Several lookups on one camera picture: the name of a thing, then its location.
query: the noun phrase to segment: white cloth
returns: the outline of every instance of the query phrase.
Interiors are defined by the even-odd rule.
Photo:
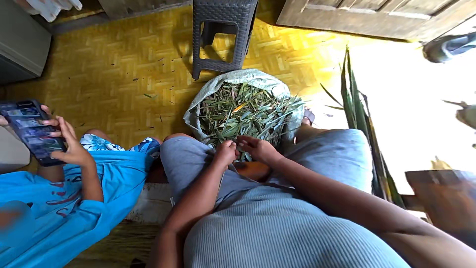
[[[0,126],[0,174],[30,163],[30,151],[14,134]]]
[[[70,10],[75,7],[77,10],[83,8],[79,0],[14,0],[26,12],[35,15],[40,14],[46,21],[52,22],[61,10]]]

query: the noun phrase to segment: dark gray stool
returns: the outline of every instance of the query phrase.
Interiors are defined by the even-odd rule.
[[[197,80],[203,69],[229,72],[243,67],[257,7],[258,0],[193,1],[193,79]],[[218,32],[236,35],[232,63],[200,58],[200,46],[211,45]]]

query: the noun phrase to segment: smartphone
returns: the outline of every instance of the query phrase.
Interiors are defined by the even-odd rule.
[[[0,102],[0,114],[7,119],[17,136],[41,166],[65,164],[63,161],[50,157],[51,152],[66,152],[67,148],[62,138],[49,137],[49,134],[56,129],[41,123],[50,117],[41,109],[38,101]]]

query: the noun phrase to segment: wooden door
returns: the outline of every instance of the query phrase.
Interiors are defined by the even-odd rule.
[[[277,24],[429,41],[476,14],[476,0],[287,0]]]

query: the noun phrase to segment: yellow floor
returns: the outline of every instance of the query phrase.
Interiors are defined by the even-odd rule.
[[[257,68],[313,100],[338,82],[338,63],[352,47],[390,41],[272,26],[279,10],[259,2],[243,68]],[[182,116],[216,72],[191,71],[192,7],[88,27],[54,37],[43,77],[7,86],[9,99],[36,98],[64,116],[80,135],[99,128],[123,147],[145,136],[185,132]],[[233,40],[217,35],[213,47],[225,58]],[[144,94],[157,98],[151,99]]]

